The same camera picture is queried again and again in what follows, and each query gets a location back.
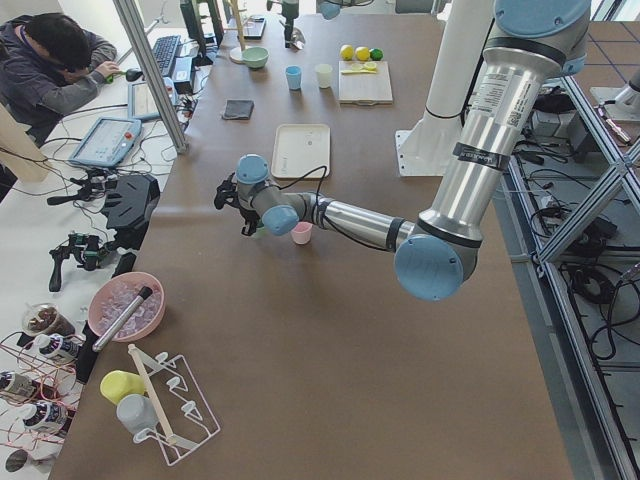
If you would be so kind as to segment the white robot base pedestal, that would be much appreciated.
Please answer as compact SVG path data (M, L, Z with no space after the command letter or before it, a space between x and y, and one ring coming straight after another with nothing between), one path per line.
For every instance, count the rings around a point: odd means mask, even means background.
M461 135L461 114L482 65L482 49L493 18L491 1L451 3L423 117L412 129L396 132L402 176L441 176L451 163Z

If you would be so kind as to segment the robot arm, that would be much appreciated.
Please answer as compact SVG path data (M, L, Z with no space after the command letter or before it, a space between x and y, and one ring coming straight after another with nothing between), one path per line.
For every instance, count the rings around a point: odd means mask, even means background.
M427 301L453 295L475 270L481 220L541 86L583 67L589 16L586 1L453 3L430 95L451 86L451 112L464 122L436 127L427 110L399 146L444 168L432 205L414 222L316 191L289 193L256 154L239 160L218 186L214 206L237 209L247 236L258 227L281 236L303 221L338 232L391 252L397 279L411 295Z

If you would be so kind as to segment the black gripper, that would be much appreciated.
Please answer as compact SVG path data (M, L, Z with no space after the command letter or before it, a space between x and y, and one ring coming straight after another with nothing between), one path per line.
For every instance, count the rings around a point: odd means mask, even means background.
M253 236L260 223L260 217L254 210L249 210L241 205L237 182L234 180L234 173L231 173L216 188L216 194L213 198L213 205L217 210L222 210L225 206L237 209L244 219L244 226L241 234L244 236Z

